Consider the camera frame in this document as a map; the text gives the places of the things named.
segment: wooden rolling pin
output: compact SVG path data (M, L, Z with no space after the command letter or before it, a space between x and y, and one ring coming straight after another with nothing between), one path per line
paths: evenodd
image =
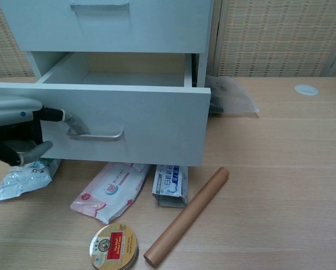
M156 242L144 253L146 261L156 268L199 216L218 190L228 180L229 171L219 168L199 190L187 207L173 220Z

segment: wooden table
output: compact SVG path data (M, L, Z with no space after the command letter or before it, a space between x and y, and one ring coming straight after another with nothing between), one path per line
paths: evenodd
M229 182L159 269L336 270L336 78L238 78L255 117L210 118L192 197L219 167ZM296 84L320 93L296 93ZM42 190L0 202L0 269L93 269L88 246L102 223L70 210L104 163L66 160ZM0 163L0 182L8 166ZM140 255L179 209L157 207L153 172L117 220L134 228Z

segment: metal drawer handle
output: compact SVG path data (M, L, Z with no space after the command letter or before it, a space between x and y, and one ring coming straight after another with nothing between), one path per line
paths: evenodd
M71 10L79 11L122 11L129 10L129 0L117 1L117 3L71 3Z
M82 141L118 141L123 136L123 129L113 135L91 135L91 134L76 134L72 129L68 129L67 136L71 140Z

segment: drawer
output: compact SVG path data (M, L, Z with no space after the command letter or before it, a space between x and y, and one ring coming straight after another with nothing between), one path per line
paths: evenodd
M212 0L0 0L23 51L204 53Z
M128 58L69 53L37 83L0 83L0 96L34 98L88 126L90 134L77 135L42 121L44 140L53 142L47 158L200 165L210 90L192 87L190 55Z

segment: round tin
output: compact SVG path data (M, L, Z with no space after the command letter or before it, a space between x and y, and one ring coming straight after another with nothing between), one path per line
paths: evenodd
M99 270L127 270L138 257L137 237L125 224L109 224L93 237L89 255Z

